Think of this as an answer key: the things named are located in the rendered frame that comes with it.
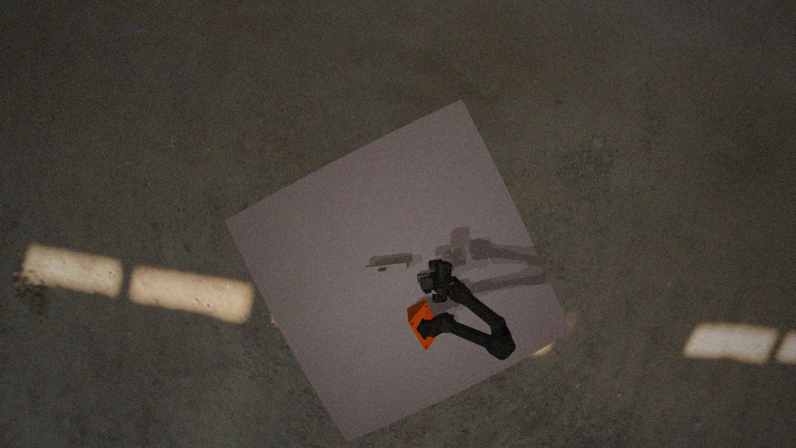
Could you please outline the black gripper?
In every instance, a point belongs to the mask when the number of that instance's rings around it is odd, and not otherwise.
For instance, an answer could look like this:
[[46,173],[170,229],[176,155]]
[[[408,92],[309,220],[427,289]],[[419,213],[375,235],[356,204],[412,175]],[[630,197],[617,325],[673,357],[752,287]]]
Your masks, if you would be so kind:
[[[442,260],[442,259],[437,259],[437,260],[431,260],[431,261],[429,261],[429,268],[430,268],[430,270],[435,270],[435,262],[436,262],[436,261],[443,261],[443,260]],[[434,273],[434,278],[432,279],[432,281],[433,281],[433,287],[432,287],[432,289],[435,291],[435,289],[434,289],[434,282],[437,280],[437,278],[435,277],[435,271],[431,271],[431,272],[430,272],[430,274],[432,274],[432,273]],[[432,293],[432,301],[433,301],[434,303],[446,302],[446,301],[439,301],[439,300],[438,300],[438,293],[436,293],[436,291],[435,291],[435,294],[434,294],[434,293]]]

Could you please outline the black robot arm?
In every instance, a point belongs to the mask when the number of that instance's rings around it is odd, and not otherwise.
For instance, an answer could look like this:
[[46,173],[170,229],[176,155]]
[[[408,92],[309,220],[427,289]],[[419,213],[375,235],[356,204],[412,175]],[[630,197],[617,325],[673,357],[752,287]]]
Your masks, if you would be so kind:
[[[447,301],[450,298],[454,302],[464,304],[466,308],[469,308],[481,320],[489,324],[491,335],[456,322],[454,319],[455,315],[451,315],[448,312],[436,315],[431,320],[422,319],[416,328],[417,332],[420,332],[424,340],[427,337],[434,338],[440,334],[455,334],[457,337],[465,338],[486,348],[490,355],[494,355],[497,359],[507,359],[514,352],[516,345],[510,335],[505,319],[475,298],[471,294],[469,287],[460,282],[460,279],[455,276],[452,277],[451,268],[452,264],[450,262],[435,262],[435,277],[437,280],[434,282],[434,289],[438,293],[438,300]],[[425,294],[432,292],[433,278],[434,273],[420,279],[420,287]]]

